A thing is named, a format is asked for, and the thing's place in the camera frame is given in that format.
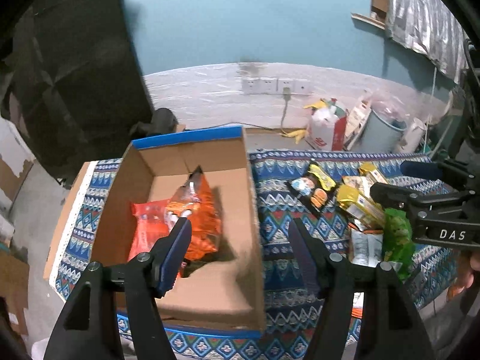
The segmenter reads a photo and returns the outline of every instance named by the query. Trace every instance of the blue patterned cloth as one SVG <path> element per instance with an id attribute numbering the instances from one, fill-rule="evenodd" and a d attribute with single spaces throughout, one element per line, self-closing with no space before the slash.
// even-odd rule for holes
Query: blue patterned cloth
<path id="1" fill-rule="evenodd" d="M 193 334 L 166 328 L 176 353 L 212 360 L 288 360 L 302 357 L 306 351 L 321 310 L 322 301 L 303 286 L 301 272 L 287 240 L 292 218 L 301 218 L 312 236 L 322 239 L 331 251 L 346 252 L 347 221 L 334 207 L 326 207 L 320 220 L 292 197 L 285 182 L 300 177 L 311 159 L 335 181 L 357 175 L 361 162 L 372 161 L 398 186 L 424 193 L 446 193 L 440 181 L 425 181 L 402 176 L 399 166 L 405 160 L 428 161 L 423 155 L 351 154 L 347 152 L 266 150 L 250 154 L 257 192 L 260 238 L 265 281 L 267 330 L 258 340 L 232 338 L 225 334 Z M 67 298 L 81 271 L 89 262 L 91 244 L 114 173 L 120 160 L 100 162 L 76 221 L 76 227 L 58 270 L 57 291 Z M 423 280 L 414 299 L 422 308 L 456 276 L 454 254 L 449 249 L 417 245 L 414 262 L 422 268 Z M 121 335 L 131 338 L 128 317 L 118 314 Z M 361 321 L 352 318 L 347 344 L 358 340 Z"/>

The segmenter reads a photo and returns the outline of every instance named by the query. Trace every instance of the cable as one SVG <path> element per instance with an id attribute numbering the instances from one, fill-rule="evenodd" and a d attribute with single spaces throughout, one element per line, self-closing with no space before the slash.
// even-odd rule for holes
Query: cable
<path id="1" fill-rule="evenodd" d="M 436 83 L 437 83 L 437 67 L 435 66 L 435 71 L 433 72 L 433 84 L 431 85 L 431 96 L 430 96 L 429 109 L 431 108 L 431 102 L 434 99 L 435 84 Z M 430 119 L 431 119 L 431 113 L 428 114 L 427 129 L 425 130 L 425 140 L 423 142 L 423 153 L 424 154 L 427 151 L 428 127 L 430 126 Z"/>
<path id="2" fill-rule="evenodd" d="M 228 126 L 229 124 L 243 124 L 243 125 L 245 125 L 245 126 L 251 126 L 251 127 L 261 128 L 262 130 L 273 131 L 273 132 L 277 132 L 277 133 L 278 133 L 278 131 L 277 131 L 275 128 L 265 127 L 265 126 L 258 126 L 258 125 L 256 125 L 256 124 L 243 123 L 243 122 L 228 122 L 228 123 L 217 124 L 217 125 L 214 125 L 214 126 L 195 128 L 195 130 L 208 130 L 209 128 L 223 127 L 223 126 Z"/>
<path id="3" fill-rule="evenodd" d="M 283 99 L 285 100 L 285 106 L 283 107 L 282 118 L 280 119 L 280 130 L 282 133 L 285 133 L 283 130 L 283 121 L 285 120 L 285 116 L 287 116 L 287 108 L 289 107 L 289 102 L 292 99 L 292 93 L 290 88 L 283 88 Z"/>
<path id="4" fill-rule="evenodd" d="M 435 149 L 433 149 L 430 154 L 428 155 L 430 159 L 434 157 L 435 154 L 437 154 L 438 149 L 440 149 L 440 146 L 442 145 L 443 140 L 445 139 L 445 136 L 447 135 L 448 131 L 450 130 L 450 127 L 452 126 L 453 123 L 453 116 L 450 117 L 450 121 L 448 122 L 447 128 L 443 131 L 442 136 L 438 140 Z"/>
<path id="5" fill-rule="evenodd" d="M 465 38 L 463 42 L 463 51 L 465 53 L 466 64 L 475 79 L 475 82 L 477 84 L 477 89 L 480 90 L 480 80 L 477 74 L 475 73 L 475 67 L 473 66 L 472 57 L 470 55 L 470 46 L 472 46 L 472 48 L 475 49 L 475 46 L 473 45 L 471 40 L 468 38 Z M 467 120 L 464 120 L 464 122 L 469 124 L 468 135 L 469 135 L 469 138 L 474 140 L 475 137 L 472 135 L 476 132 L 476 128 L 480 123 L 480 118 L 479 118 L 479 114 L 477 113 L 477 104 L 475 102 L 475 98 L 473 95 L 466 97 L 465 107 L 467 107 L 468 109 L 468 113 L 469 113 L 469 116 L 471 117 L 471 120 L 467 119 Z"/>

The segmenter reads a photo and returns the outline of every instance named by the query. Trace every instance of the blue gripper pad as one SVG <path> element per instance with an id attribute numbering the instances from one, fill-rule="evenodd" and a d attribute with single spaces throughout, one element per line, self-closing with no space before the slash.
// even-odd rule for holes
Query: blue gripper pad
<path id="1" fill-rule="evenodd" d="M 158 290 L 162 295 L 173 288 L 177 273 L 191 241 L 191 223 L 179 218 L 169 237 L 176 237 L 160 268 Z"/>
<path id="2" fill-rule="evenodd" d="M 300 267 L 303 283 L 308 291 L 313 292 L 316 295 L 320 292 L 320 286 L 317 282 L 317 265 L 315 264 L 303 237 L 311 237 L 311 235 L 304 226 L 303 229 L 300 230 L 295 221 L 290 221 L 289 242 Z"/>

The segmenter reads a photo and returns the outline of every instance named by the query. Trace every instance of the black cloth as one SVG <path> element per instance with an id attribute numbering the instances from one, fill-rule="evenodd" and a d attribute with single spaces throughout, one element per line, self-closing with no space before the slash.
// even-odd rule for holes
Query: black cloth
<path id="1" fill-rule="evenodd" d="M 11 94 L 2 115 L 40 164 L 73 182 L 86 161 L 121 157 L 152 105 L 123 16 L 123 0 L 35 0 L 18 22 Z"/>

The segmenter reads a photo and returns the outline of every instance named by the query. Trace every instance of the power outlet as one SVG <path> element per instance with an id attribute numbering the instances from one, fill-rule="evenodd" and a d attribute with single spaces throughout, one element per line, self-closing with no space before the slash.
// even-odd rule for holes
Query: power outlet
<path id="1" fill-rule="evenodd" d="M 310 81 L 307 79 L 296 79 L 295 90 L 292 93 L 296 95 L 309 95 L 311 93 Z"/>
<path id="2" fill-rule="evenodd" d="M 277 79 L 269 77 L 261 77 L 259 80 L 259 93 L 267 93 L 268 95 L 274 95 L 277 93 Z"/>
<path id="3" fill-rule="evenodd" d="M 246 95 L 255 95 L 260 93 L 260 79 L 255 77 L 244 77 L 241 80 L 241 90 Z"/>
<path id="4" fill-rule="evenodd" d="M 282 95 L 285 88 L 290 88 L 290 93 L 295 93 L 295 81 L 293 79 L 278 79 L 277 93 Z"/>

